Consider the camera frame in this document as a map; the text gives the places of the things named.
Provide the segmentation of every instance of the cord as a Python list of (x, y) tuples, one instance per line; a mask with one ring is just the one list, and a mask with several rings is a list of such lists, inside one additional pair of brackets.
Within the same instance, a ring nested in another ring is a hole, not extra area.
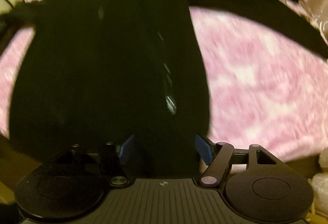
[(9, 4), (9, 6), (11, 6), (11, 8), (14, 8), (14, 5), (9, 0), (5, 0), (5, 1)]

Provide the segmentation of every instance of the crosshair logo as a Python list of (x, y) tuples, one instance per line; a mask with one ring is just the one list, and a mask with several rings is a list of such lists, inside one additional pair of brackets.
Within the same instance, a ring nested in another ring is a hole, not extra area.
[(160, 185), (162, 185), (163, 187), (167, 186), (169, 183), (167, 181), (161, 181), (159, 183)]

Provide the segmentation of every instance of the ribbed rubber mat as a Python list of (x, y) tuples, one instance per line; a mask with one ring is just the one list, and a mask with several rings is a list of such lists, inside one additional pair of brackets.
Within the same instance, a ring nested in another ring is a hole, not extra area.
[[(214, 190), (191, 179), (137, 179), (111, 191), (101, 206), (71, 224), (252, 224), (232, 212)], [(24, 221), (22, 224), (34, 224)], [(299, 220), (295, 224), (306, 224)]]

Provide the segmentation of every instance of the silver screw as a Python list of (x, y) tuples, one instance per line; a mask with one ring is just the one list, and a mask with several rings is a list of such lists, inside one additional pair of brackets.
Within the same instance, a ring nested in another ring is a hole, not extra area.
[(206, 185), (211, 185), (217, 182), (216, 178), (211, 176), (202, 177), (200, 181)]

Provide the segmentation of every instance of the white plastic bag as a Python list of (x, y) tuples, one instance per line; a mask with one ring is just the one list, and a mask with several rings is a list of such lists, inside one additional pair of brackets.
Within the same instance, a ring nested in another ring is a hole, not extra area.
[(328, 215), (328, 173), (318, 173), (312, 179), (316, 210)]

